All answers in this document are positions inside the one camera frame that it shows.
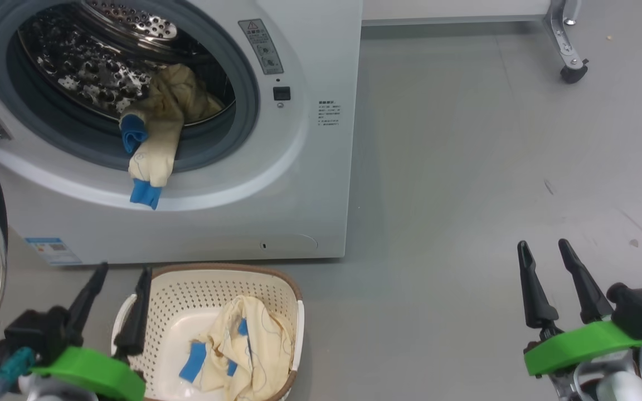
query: white plastic basket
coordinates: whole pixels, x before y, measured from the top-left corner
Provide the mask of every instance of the white plastic basket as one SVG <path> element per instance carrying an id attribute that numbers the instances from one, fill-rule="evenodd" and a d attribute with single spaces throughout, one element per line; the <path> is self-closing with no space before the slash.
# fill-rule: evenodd
<path id="1" fill-rule="evenodd" d="M 263 267 L 227 263 L 195 263 L 164 267 L 153 272 L 142 355 L 130 358 L 130 367 L 140 370 L 147 383 L 145 398 L 158 401 L 224 401 L 222 390 L 202 393 L 179 378 L 189 357 L 189 341 L 211 327 L 224 304 L 237 295 L 257 297 L 270 312 L 289 320 L 294 359 L 289 377 L 268 401 L 284 401 L 296 380 L 304 339 L 304 303 L 298 285 L 282 272 Z M 115 318 L 113 344 L 130 307 L 131 295 Z"/>

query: white washing machine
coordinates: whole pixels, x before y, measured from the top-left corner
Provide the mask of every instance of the white washing machine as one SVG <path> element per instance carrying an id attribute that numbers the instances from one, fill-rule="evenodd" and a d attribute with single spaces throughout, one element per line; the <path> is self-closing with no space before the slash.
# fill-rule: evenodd
<path id="1" fill-rule="evenodd" d="M 8 224 L 53 265 L 340 257 L 361 0 L 0 0 Z M 185 63 L 223 110 L 183 129 L 156 211 L 117 118 Z"/>

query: perforated basket wall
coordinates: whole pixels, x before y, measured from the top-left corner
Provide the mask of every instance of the perforated basket wall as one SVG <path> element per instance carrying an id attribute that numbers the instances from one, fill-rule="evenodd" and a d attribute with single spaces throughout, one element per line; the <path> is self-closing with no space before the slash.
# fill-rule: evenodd
<path id="1" fill-rule="evenodd" d="M 130 367 L 142 371 L 147 383 L 155 383 L 161 339 L 166 335 L 176 314 L 202 307 L 223 307 L 237 295 L 257 297 L 270 312 L 287 318 L 292 331 L 291 337 L 298 337 L 298 301 L 301 300 L 301 293 L 295 282 L 281 272 L 221 263 L 165 267 L 153 274 L 145 350 L 142 355 L 130 358 Z M 278 394 L 279 397 L 272 400 L 281 399 L 288 393 L 295 377 L 294 369 Z M 157 399 L 157 395 L 154 387 L 145 394 L 146 398 L 153 399 Z"/>

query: beige garment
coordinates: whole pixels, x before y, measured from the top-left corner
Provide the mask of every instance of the beige garment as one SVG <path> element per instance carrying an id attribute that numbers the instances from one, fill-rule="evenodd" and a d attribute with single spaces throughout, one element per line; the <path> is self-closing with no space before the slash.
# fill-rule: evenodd
<path id="1" fill-rule="evenodd" d="M 198 121 L 222 110 L 219 100 L 206 91 L 203 81 L 183 64 L 168 66 L 150 80 L 147 99 L 128 106 L 120 121 L 134 114 L 145 122 L 148 139 L 143 142 L 128 165 L 133 178 L 163 187 L 173 172 L 180 132 L 185 121 Z"/>
<path id="2" fill-rule="evenodd" d="M 247 320 L 248 336 L 239 333 L 242 318 Z M 290 333 L 287 320 L 270 316 L 262 301 L 235 297 L 209 331 L 198 337 L 206 345 L 207 356 L 194 383 L 203 391 L 224 388 L 227 401 L 271 398 L 289 376 L 294 355 Z M 229 360 L 237 363 L 231 378 Z"/>

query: green bracket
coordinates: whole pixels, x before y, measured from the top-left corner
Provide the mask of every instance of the green bracket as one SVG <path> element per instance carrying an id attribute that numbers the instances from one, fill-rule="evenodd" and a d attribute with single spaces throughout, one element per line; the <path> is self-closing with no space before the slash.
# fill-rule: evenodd
<path id="1" fill-rule="evenodd" d="M 122 401 L 143 401 L 145 381 L 130 367 L 89 348 L 68 347 L 49 366 L 32 373 L 51 375 L 72 385 Z"/>
<path id="2" fill-rule="evenodd" d="M 531 376 L 548 375 L 585 360 L 641 346 L 642 340 L 632 339 L 613 322 L 593 322 L 543 341 L 524 354 L 524 363 Z"/>

